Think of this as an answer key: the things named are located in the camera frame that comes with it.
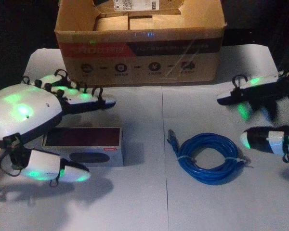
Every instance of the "white and dark red box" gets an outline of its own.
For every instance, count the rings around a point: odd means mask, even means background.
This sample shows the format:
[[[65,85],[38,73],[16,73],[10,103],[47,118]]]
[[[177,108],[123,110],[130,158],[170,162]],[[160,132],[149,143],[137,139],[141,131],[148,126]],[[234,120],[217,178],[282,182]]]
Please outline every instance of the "white and dark red box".
[[[122,128],[54,128],[42,148],[86,167],[123,166]]]

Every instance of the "barcode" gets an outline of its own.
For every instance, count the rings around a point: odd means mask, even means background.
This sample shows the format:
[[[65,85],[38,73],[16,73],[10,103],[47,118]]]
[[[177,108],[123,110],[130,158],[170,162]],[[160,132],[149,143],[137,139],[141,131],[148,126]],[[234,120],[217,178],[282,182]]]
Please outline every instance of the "barcode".
[[[123,2],[123,10],[128,11],[132,9],[132,3],[131,0],[122,0]]]

